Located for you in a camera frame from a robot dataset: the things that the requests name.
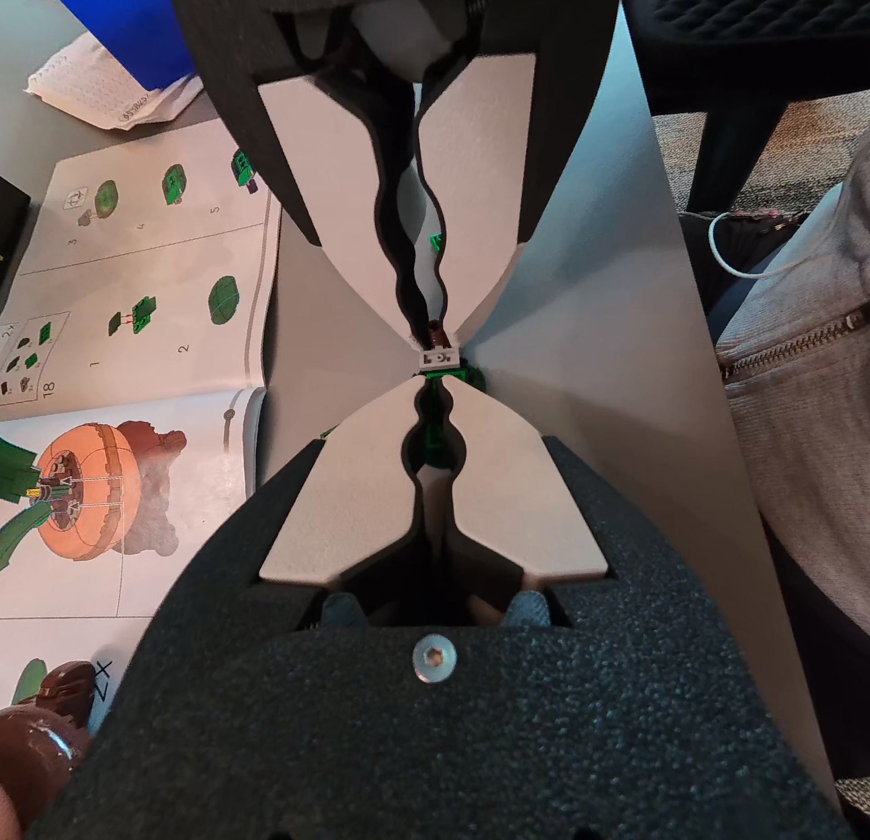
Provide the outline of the small white and red piece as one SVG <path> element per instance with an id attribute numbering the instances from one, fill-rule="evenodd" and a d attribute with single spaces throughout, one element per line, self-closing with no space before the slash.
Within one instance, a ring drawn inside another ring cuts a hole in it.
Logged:
<path id="1" fill-rule="evenodd" d="M 423 373 L 454 370 L 461 367 L 459 349 L 451 342 L 440 320 L 430 320 L 427 326 L 430 347 L 419 357 L 419 368 Z"/>

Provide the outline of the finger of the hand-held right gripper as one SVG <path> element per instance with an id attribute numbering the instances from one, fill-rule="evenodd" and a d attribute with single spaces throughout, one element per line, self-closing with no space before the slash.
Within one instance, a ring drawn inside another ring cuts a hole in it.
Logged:
<path id="1" fill-rule="evenodd" d="M 519 235 L 537 57 L 462 58 L 430 88 L 417 154 L 439 213 L 441 324 L 464 347 L 493 313 L 527 241 Z"/>
<path id="2" fill-rule="evenodd" d="M 323 81 L 286 78 L 258 92 L 327 258 L 399 337 L 427 350 L 415 249 L 394 208 L 404 166 L 389 173 L 371 119 Z"/>

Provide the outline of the black product box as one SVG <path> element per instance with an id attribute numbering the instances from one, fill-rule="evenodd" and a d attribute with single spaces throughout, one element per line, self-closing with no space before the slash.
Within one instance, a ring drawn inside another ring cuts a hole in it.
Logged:
<path id="1" fill-rule="evenodd" d="M 16 185 L 1 178 L 1 309 L 5 307 L 16 256 L 29 220 L 30 196 Z"/>

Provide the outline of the instruction booklet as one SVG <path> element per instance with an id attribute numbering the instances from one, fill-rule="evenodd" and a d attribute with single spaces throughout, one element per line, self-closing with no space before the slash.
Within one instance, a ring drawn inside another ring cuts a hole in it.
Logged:
<path id="1" fill-rule="evenodd" d="M 218 118 L 57 164 L 2 312 L 2 708 L 88 660 L 96 732 L 250 495 L 280 222 Z"/>

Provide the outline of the printed white paper sheet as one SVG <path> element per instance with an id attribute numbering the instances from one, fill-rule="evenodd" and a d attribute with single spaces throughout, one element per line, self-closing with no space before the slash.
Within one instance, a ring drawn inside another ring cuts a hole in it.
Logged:
<path id="1" fill-rule="evenodd" d="M 148 91 L 85 31 L 28 78 L 27 94 L 102 130 L 167 123 L 203 91 L 198 75 Z"/>

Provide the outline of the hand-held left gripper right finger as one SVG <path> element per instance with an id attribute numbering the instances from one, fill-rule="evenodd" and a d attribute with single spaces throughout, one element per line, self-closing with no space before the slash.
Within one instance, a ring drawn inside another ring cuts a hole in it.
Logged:
<path id="1" fill-rule="evenodd" d="M 598 580 L 607 561 L 542 435 L 461 380 L 439 381 L 457 457 L 445 524 L 452 575 L 469 592 Z"/>

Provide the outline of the dark pants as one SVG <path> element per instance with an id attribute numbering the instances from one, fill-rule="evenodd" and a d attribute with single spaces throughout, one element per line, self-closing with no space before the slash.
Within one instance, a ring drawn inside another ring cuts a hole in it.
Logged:
<path id="1" fill-rule="evenodd" d="M 817 209 L 723 220 L 680 215 L 714 348 L 754 283 L 787 270 L 773 262 L 794 236 L 809 233 Z M 868 780 L 868 633 L 814 586 L 759 513 L 834 780 L 841 787 Z"/>

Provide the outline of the white desk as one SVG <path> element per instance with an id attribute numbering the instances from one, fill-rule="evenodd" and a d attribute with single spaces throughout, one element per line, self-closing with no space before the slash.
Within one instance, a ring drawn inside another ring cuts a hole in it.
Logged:
<path id="1" fill-rule="evenodd" d="M 144 138 L 24 91 L 82 31 L 57 0 L 1 0 L 2 177 L 40 203 L 59 160 Z M 273 291 L 264 481 L 417 364 L 285 215 Z M 703 580 L 793 753 L 832 770 L 746 476 L 622 8 L 598 97 L 493 315 L 469 346 L 495 398 L 641 510 Z"/>

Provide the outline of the peach brick flower pot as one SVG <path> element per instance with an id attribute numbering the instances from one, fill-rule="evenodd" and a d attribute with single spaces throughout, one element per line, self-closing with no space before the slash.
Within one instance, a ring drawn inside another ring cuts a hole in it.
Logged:
<path id="1" fill-rule="evenodd" d="M 22 838 L 68 783 L 91 744 L 96 670 L 29 661 L 1 710 L 1 837 Z"/>

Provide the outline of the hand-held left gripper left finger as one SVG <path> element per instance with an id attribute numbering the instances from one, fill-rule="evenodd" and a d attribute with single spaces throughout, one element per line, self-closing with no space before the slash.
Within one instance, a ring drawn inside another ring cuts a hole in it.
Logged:
<path id="1" fill-rule="evenodd" d="M 426 377 L 354 411 L 325 438 L 259 570 L 269 583 L 405 592 L 430 561 L 409 443 Z"/>

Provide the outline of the blue box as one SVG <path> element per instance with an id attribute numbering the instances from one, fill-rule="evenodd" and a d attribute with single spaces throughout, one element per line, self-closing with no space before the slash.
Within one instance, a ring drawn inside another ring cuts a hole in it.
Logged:
<path id="1" fill-rule="evenodd" d="M 171 0 L 59 0 L 147 91 L 195 73 Z"/>

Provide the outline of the green oval leaf plate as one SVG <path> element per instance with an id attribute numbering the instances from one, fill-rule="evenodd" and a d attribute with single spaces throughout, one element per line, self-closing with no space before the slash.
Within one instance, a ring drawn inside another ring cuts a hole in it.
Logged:
<path id="1" fill-rule="evenodd" d="M 482 393 L 486 393 L 486 381 L 483 373 L 466 359 L 459 367 L 439 368 L 422 372 L 427 379 L 423 391 L 421 406 L 423 411 L 422 430 L 422 463 L 435 468 L 448 468 L 453 463 L 453 457 L 445 441 L 445 410 L 436 390 L 437 380 L 443 377 L 456 377 Z"/>

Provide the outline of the black chair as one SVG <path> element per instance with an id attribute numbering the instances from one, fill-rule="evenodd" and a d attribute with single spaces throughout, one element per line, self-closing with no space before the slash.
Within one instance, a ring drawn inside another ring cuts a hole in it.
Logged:
<path id="1" fill-rule="evenodd" d="M 704 112 L 687 210 L 737 199 L 791 103 L 868 90 L 869 0 L 622 0 L 655 116 Z"/>

